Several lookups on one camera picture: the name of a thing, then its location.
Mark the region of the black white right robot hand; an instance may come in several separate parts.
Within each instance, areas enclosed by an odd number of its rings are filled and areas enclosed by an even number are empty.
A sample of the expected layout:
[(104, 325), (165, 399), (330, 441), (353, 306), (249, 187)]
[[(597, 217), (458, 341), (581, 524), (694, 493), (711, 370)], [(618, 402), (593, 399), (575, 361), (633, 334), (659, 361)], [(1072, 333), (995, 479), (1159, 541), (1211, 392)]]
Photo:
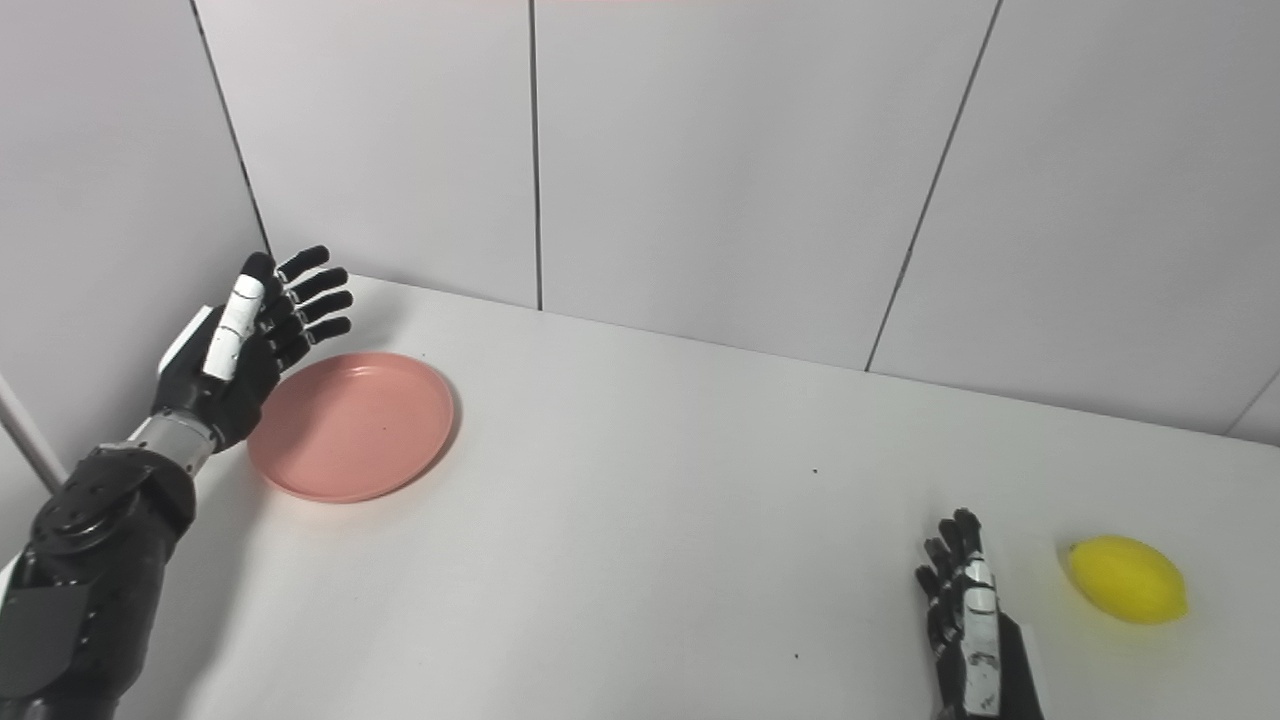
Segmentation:
[(942, 518), (923, 542), (929, 562), (914, 577), (925, 596), (938, 719), (1042, 719), (1020, 625), (1002, 609), (980, 520), (969, 509)]

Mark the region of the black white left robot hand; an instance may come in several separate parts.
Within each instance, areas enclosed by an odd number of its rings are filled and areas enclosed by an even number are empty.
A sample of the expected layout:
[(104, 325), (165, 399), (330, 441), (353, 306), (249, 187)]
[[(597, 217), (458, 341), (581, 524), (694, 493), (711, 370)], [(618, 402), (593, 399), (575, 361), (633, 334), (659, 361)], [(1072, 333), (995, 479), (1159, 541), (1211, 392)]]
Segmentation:
[(324, 245), (283, 263), (251, 254), (227, 300), (201, 307), (166, 350), (151, 414), (198, 423), (218, 452), (246, 439), (283, 374), (352, 329), (349, 273), (330, 256)]

